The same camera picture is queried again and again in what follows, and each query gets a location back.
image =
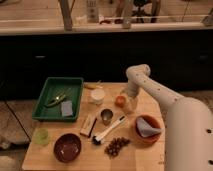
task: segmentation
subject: wooden table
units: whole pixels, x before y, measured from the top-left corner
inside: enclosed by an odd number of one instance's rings
[[[102,132],[106,126],[102,124],[99,113],[104,108],[110,108],[114,112],[113,120],[123,115],[120,108],[114,105],[115,97],[125,87],[124,83],[102,83],[106,93],[104,103],[97,106],[91,103],[90,91],[83,90],[81,98],[80,113],[74,123],[65,122],[39,122],[37,128],[46,128],[50,134],[50,143],[43,147],[33,142],[30,143],[26,153],[22,168],[24,170],[81,170],[81,171],[163,171],[164,170],[164,123],[158,103],[143,89],[138,96],[138,106],[134,113],[126,115],[126,120],[111,131],[106,137],[106,142],[101,146],[91,143],[91,138],[86,138],[79,134],[80,129],[88,114],[98,115],[98,120],[93,133]],[[139,114],[149,114],[154,116],[163,128],[160,139],[152,146],[147,146],[138,141],[133,136],[131,124]],[[65,133],[77,134],[82,142],[80,155],[71,163],[64,164],[59,162],[54,154],[53,147],[56,140]],[[131,143],[123,147],[119,155],[110,159],[104,153],[105,147],[116,137],[126,137]]]

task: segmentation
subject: glass cup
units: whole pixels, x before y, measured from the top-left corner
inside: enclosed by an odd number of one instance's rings
[[[101,118],[104,125],[109,125],[113,117],[113,112],[110,109],[104,109],[101,111]]]

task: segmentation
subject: dark red bowl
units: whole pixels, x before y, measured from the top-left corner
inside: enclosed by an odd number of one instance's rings
[[[138,117],[143,117],[143,119],[149,123],[153,128],[161,128],[159,122],[152,116],[150,115],[140,115],[137,116],[133,122],[133,131],[135,132],[136,138],[145,143],[145,144],[153,144],[154,142],[156,142],[159,138],[160,138],[160,134],[156,134],[150,137],[143,137],[141,136],[141,134],[139,133],[138,127],[137,127],[137,118]]]
[[[64,163],[73,161],[81,152],[81,140],[75,134],[64,134],[55,143],[55,157]]]

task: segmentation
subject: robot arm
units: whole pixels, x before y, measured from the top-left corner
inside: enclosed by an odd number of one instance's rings
[[[136,97],[142,87],[167,109],[165,171],[213,170],[213,115],[201,101],[150,79],[148,65],[129,67],[126,93]]]

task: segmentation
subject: black cabinet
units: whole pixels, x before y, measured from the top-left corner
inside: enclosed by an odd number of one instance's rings
[[[38,98],[49,76],[125,82],[131,65],[174,90],[213,88],[213,30],[0,37],[0,98]]]

